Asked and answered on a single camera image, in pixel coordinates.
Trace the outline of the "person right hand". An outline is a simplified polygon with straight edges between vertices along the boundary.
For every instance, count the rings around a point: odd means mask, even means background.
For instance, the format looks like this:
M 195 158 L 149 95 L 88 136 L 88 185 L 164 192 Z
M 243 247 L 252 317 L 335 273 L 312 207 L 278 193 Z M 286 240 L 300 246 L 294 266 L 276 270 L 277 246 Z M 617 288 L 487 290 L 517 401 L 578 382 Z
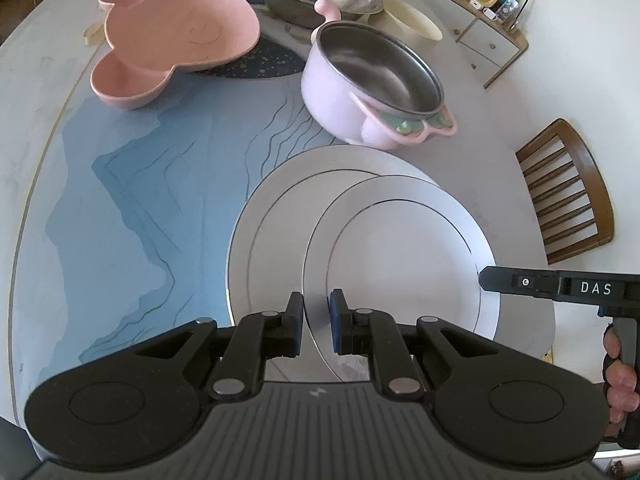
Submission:
M 612 325 L 604 332 L 603 348 L 605 396 L 610 407 L 608 434 L 616 434 L 627 415 L 639 408 L 638 377 L 634 368 L 620 359 L 622 345 Z

